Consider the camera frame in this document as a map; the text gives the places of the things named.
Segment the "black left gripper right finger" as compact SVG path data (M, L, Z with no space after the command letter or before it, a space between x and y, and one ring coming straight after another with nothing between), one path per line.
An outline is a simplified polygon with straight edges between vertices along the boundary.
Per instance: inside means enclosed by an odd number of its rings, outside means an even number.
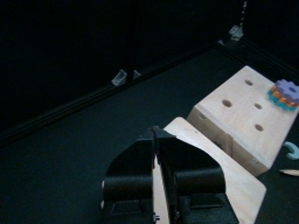
M163 129L152 128L150 134L153 220L160 224L239 224L217 161Z

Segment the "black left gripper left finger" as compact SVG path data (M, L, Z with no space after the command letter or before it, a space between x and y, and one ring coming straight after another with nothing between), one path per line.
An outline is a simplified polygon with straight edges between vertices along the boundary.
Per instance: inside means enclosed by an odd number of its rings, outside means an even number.
M152 141L137 140L104 178L101 224L153 224Z

